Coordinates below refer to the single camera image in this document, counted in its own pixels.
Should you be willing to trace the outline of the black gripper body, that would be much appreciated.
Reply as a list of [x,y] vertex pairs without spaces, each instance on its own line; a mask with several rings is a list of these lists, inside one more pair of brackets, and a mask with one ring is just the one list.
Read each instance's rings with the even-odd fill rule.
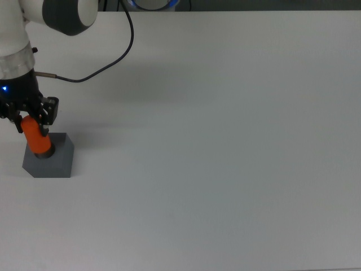
[[1,80],[2,115],[8,115],[11,103],[15,110],[27,111],[30,114],[40,113],[42,98],[34,69],[20,77]]

